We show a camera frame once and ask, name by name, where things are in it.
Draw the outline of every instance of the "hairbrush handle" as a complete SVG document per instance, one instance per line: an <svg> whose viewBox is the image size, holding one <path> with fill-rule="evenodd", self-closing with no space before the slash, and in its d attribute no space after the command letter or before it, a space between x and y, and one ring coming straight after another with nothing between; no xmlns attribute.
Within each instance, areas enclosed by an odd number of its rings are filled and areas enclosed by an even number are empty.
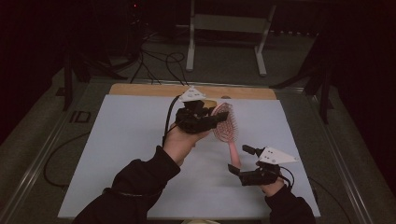
<svg viewBox="0 0 396 224"><path fill-rule="evenodd" d="M238 169L241 169L242 163L239 160L239 155L238 155L238 151L236 151L235 142L234 141L228 142L228 147L230 148L231 165L233 165Z"/></svg>

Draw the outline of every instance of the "hand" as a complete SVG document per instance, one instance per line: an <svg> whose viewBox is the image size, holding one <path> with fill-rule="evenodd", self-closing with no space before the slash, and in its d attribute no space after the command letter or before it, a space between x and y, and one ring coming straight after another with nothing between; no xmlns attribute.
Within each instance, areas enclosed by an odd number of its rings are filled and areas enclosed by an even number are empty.
<svg viewBox="0 0 396 224"><path fill-rule="evenodd" d="M267 197L271 197L275 195L280 189L282 189L284 185L285 182L283 181L283 179L278 177L275 183L269 185L260 185L260 188Z"/></svg>
<svg viewBox="0 0 396 224"><path fill-rule="evenodd" d="M206 137L209 132L210 131L195 134L184 133L180 128L175 127L166 135L163 150L180 166L184 158L186 158L192 148L195 147L195 143Z"/></svg>

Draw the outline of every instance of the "white table surface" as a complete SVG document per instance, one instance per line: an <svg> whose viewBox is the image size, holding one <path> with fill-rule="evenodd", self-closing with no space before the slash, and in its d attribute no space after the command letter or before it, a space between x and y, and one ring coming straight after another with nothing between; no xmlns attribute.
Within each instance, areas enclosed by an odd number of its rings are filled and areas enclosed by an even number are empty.
<svg viewBox="0 0 396 224"><path fill-rule="evenodd" d="M149 160L161 144L168 107L173 97L107 95L87 145L81 155L58 217L73 218L110 187L114 176L131 160ZM257 168L256 156L242 145L280 149L300 158L283 108L277 100L221 99L233 105L238 125L235 142L242 171ZM171 121L183 104L177 102ZM260 219L270 209L258 187L243 187L228 172L228 145L213 133L198 142L168 182L160 200L148 211L150 219ZM283 164L293 172L292 192L304 197L314 215L320 216L303 163Z"/></svg>

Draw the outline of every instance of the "person's left hand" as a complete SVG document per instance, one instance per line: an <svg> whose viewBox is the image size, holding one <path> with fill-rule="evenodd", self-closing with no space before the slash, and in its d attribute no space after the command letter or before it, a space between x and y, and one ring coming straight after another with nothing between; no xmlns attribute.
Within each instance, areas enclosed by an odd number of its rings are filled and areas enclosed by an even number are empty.
<svg viewBox="0 0 396 224"><path fill-rule="evenodd" d="M180 128L175 127L166 135L163 150L180 166L184 158L186 158L192 148L195 147L195 143L208 136L209 133L210 131L194 134L184 133Z"/></svg>

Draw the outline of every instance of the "dark background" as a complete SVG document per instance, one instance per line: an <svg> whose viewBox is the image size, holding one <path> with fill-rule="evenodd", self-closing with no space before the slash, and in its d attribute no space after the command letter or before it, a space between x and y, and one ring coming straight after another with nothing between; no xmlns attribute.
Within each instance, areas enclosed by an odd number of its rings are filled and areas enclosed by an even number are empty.
<svg viewBox="0 0 396 224"><path fill-rule="evenodd" d="M224 1L203 0L196 8L260 17L261 1L243 2L227 1L224 7ZM69 46L110 63L109 55L136 48L141 30L132 23L137 19L172 36L176 24L189 24L190 2L3 0L0 10L2 143L49 88ZM307 64L336 55L332 84L396 194L395 15L393 1L279 1L271 30L319 34Z"/></svg>

